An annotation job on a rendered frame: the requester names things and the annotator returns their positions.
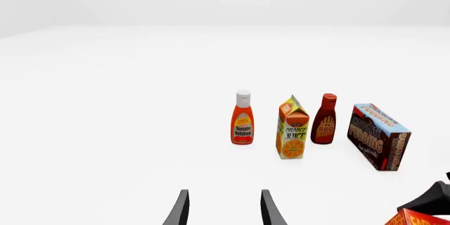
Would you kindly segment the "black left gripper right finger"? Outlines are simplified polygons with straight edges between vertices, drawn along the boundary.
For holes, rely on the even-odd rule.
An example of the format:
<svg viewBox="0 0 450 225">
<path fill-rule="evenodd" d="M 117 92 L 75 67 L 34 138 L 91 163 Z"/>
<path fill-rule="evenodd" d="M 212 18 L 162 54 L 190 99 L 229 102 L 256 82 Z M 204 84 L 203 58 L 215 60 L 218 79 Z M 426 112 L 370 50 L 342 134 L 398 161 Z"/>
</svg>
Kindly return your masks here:
<svg viewBox="0 0 450 225">
<path fill-rule="evenodd" d="M 260 207 L 263 225 L 288 225 L 278 211 L 269 190 L 262 190 Z"/>
</svg>

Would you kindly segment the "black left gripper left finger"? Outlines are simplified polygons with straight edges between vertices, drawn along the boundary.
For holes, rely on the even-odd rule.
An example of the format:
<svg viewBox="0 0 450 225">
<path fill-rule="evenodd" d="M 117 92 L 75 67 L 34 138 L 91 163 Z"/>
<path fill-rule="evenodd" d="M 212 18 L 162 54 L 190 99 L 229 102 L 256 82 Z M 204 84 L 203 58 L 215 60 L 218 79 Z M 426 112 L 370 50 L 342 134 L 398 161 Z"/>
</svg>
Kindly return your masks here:
<svg viewBox="0 0 450 225">
<path fill-rule="evenodd" d="M 187 225 L 189 207 L 189 192 L 187 189 L 183 189 L 180 191 L 172 211 L 162 225 Z"/>
</svg>

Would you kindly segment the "red butter box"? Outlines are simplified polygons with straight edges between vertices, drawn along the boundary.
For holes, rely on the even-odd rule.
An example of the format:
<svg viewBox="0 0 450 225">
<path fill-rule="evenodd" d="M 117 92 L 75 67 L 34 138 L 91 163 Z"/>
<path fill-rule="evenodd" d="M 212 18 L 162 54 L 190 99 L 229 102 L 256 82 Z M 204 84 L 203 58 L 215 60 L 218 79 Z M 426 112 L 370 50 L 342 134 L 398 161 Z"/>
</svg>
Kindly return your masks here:
<svg viewBox="0 0 450 225">
<path fill-rule="evenodd" d="M 402 209 L 385 225 L 450 225 L 450 221 L 428 214 Z"/>
</svg>

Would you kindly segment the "orange juice carton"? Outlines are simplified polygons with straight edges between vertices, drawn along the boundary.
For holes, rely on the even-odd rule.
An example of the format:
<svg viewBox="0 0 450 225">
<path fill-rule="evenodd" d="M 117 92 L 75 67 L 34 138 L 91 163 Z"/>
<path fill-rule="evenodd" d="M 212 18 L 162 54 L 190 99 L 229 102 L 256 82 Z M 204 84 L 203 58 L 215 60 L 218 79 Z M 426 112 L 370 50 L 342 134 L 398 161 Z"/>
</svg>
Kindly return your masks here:
<svg viewBox="0 0 450 225">
<path fill-rule="evenodd" d="M 291 96 L 279 106 L 276 150 L 280 159 L 301 159 L 304 154 L 309 115 Z"/>
</svg>

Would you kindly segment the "chocolate pudding box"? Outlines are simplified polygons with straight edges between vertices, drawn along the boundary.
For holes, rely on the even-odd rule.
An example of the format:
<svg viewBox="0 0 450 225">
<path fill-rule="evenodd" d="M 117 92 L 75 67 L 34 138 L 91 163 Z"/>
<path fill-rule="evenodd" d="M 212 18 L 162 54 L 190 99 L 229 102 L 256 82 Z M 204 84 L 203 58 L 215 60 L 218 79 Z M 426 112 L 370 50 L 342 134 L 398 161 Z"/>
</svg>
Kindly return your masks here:
<svg viewBox="0 0 450 225">
<path fill-rule="evenodd" d="M 397 171 L 411 131 L 373 104 L 355 104 L 347 138 L 378 171 Z"/>
</svg>

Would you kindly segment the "tomato ketchup bottle white cap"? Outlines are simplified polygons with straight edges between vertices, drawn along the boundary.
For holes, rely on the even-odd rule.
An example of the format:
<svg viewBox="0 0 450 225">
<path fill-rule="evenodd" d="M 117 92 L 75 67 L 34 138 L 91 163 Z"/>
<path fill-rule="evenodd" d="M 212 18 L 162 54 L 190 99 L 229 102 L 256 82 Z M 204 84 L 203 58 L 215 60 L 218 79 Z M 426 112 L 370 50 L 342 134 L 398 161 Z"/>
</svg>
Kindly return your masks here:
<svg viewBox="0 0 450 225">
<path fill-rule="evenodd" d="M 250 91 L 236 92 L 236 106 L 231 119 L 231 142 L 237 145 L 247 145 L 253 142 L 254 118 L 250 106 Z"/>
</svg>

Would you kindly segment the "dark red BBQ sauce bottle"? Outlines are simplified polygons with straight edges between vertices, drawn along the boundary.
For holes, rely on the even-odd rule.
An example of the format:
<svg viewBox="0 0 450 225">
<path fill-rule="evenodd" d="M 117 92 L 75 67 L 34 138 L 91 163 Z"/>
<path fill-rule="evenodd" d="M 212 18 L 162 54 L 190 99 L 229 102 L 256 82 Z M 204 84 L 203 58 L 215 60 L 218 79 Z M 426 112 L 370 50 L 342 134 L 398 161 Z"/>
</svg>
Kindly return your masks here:
<svg viewBox="0 0 450 225">
<path fill-rule="evenodd" d="M 331 144 L 336 126 L 335 104 L 337 96 L 324 94 L 311 129 L 311 141 L 315 144 Z"/>
</svg>

